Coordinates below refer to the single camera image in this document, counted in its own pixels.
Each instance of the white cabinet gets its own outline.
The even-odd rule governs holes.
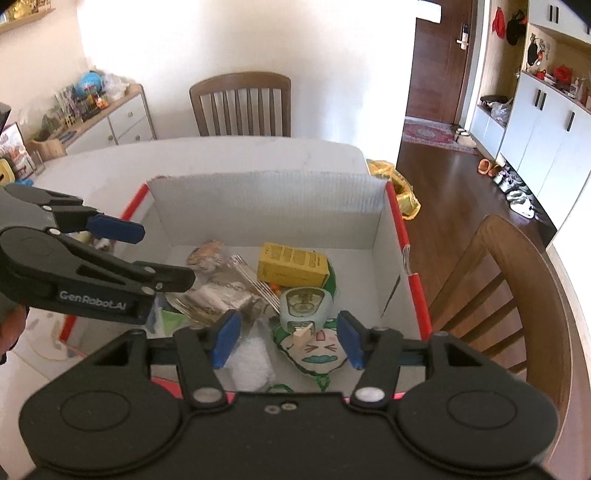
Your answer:
[[[511,117],[501,145],[501,154],[514,169],[519,168],[538,121],[545,87],[546,85],[524,73],[519,77]]]
[[[556,228],[566,220],[591,171],[591,115],[572,105],[567,129],[537,196]]]
[[[492,158],[496,158],[503,135],[505,135],[505,129],[480,106],[474,112],[470,133],[482,144]]]
[[[144,99],[141,95],[131,99],[126,104],[109,115],[115,138],[121,137],[131,127],[146,118]]]
[[[100,122],[88,129],[72,145],[66,148],[68,155],[74,155],[90,150],[98,150],[116,145],[115,136],[111,130],[108,118],[103,118]]]
[[[146,142],[153,140],[152,130],[148,118],[144,117],[137,125],[134,125],[129,131],[118,138],[119,145],[126,145],[129,143]]]
[[[100,113],[105,118],[96,125],[82,124],[73,140],[66,143],[66,154],[74,155],[90,150],[143,142],[154,139],[150,117],[144,103],[143,90],[140,85],[133,85],[133,96],[118,100]]]
[[[547,88],[540,100],[540,114],[517,173],[538,195],[566,134],[573,102]]]
[[[591,43],[587,25],[560,0],[530,0],[529,22]]]

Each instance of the white cardboard box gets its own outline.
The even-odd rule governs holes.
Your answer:
[[[394,189],[385,180],[365,174],[266,171],[161,177],[148,186],[149,192],[140,189],[126,211],[128,218],[143,223],[146,236],[138,245],[117,244],[118,257],[185,265],[196,246],[216,239],[256,271],[264,242],[313,249],[326,254],[335,269],[332,317],[349,310],[367,327],[388,326],[413,339],[428,335],[422,289],[405,267],[402,252],[408,253],[408,239]],[[129,328],[71,317],[61,339],[89,354]],[[277,354],[272,356],[277,383],[318,391],[313,379]],[[174,368],[153,369],[152,374],[174,378]],[[331,374],[330,390],[349,395],[360,374],[347,363]],[[397,390],[422,380],[423,369],[403,368]]]

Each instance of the orange slipper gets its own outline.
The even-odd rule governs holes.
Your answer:
[[[496,177],[496,175],[503,169],[500,165],[495,165],[488,171],[489,177]]]
[[[478,173],[480,173],[481,175],[486,175],[490,169],[491,161],[483,158],[478,164]]]

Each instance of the human hand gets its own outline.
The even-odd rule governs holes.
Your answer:
[[[0,355],[8,352],[25,330],[27,310],[19,305],[0,323]]]

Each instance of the screw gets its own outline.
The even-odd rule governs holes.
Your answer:
[[[297,409],[297,404],[290,401],[286,401],[285,403],[281,404],[281,409],[285,411],[294,411]]]
[[[381,388],[376,387],[363,387],[355,391],[355,397],[357,400],[361,400],[365,403],[376,403],[384,399],[386,394]]]
[[[203,387],[193,392],[193,398],[199,403],[215,403],[222,399],[223,393],[217,388]]]
[[[281,413],[281,409],[277,405],[267,405],[265,407],[265,413],[268,413],[269,415],[277,415],[278,413]]]

